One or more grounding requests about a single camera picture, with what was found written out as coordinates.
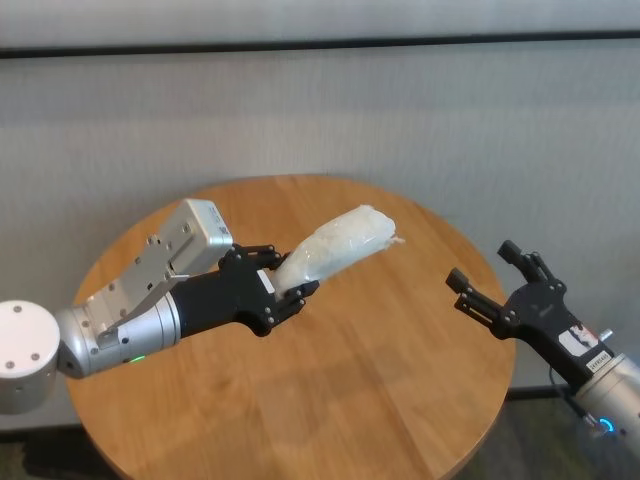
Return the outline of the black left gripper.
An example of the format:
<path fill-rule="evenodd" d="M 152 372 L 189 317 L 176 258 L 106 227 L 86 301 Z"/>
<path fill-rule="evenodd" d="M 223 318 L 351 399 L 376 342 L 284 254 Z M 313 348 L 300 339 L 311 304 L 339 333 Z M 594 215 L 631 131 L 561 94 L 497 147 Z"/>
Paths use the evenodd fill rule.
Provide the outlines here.
<path fill-rule="evenodd" d="M 234 244 L 218 261 L 217 270 L 176 284 L 170 296 L 178 312 L 180 336 L 186 338 L 239 323 L 254 335 L 264 337 L 297 315 L 320 282 L 303 283 L 276 298 L 261 278 L 264 269 L 277 270 L 289 255 L 280 253 L 272 244 Z"/>

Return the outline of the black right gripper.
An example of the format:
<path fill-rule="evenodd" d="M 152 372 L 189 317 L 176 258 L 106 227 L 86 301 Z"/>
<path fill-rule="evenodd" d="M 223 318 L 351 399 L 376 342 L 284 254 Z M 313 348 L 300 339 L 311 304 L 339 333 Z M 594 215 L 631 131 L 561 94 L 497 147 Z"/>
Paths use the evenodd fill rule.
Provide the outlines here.
<path fill-rule="evenodd" d="M 515 267 L 525 282 L 505 305 L 479 292 L 457 268 L 446 285 L 458 296 L 454 308 L 484 326 L 501 340 L 527 343 L 572 388 L 580 388 L 615 358 L 615 353 L 566 307 L 565 284 L 537 251 L 523 252 L 505 240 L 497 254 Z"/>

